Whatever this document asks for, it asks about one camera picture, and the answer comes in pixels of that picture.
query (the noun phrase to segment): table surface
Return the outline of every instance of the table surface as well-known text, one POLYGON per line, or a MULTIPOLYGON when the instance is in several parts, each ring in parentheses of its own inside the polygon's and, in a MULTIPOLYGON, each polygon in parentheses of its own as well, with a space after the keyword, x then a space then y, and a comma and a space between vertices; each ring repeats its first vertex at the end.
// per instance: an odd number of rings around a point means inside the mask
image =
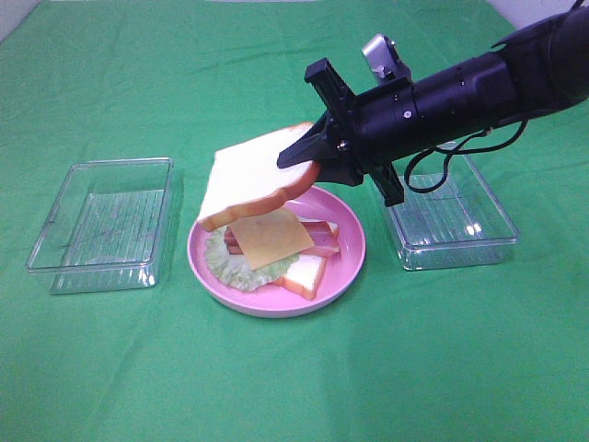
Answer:
POLYGON ((332 184, 367 253, 319 311, 235 312, 186 256, 213 152, 323 111, 308 64, 362 92, 377 32, 419 79, 512 30, 471 0, 41 3, 0 45, 0 439, 586 440, 586 105, 475 158, 508 262, 406 272, 370 186, 332 184), (49 295, 24 263, 66 171, 133 157, 176 164, 162 281, 49 295))

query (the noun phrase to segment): plastic box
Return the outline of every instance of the plastic box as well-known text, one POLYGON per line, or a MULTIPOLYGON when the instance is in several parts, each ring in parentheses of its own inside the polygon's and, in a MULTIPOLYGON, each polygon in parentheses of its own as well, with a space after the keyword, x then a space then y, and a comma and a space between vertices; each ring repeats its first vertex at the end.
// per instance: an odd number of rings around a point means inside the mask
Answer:
POLYGON ((27 271, 53 294, 155 285, 166 245, 172 169, 169 158, 73 165, 27 271))
MULTIPOLYGON (((429 187, 442 178, 423 168, 411 175, 411 185, 429 187)), ((448 179, 436 191, 405 189, 402 204, 385 207, 375 191, 406 270, 494 264, 513 255, 517 228, 469 156, 452 158, 448 179)))

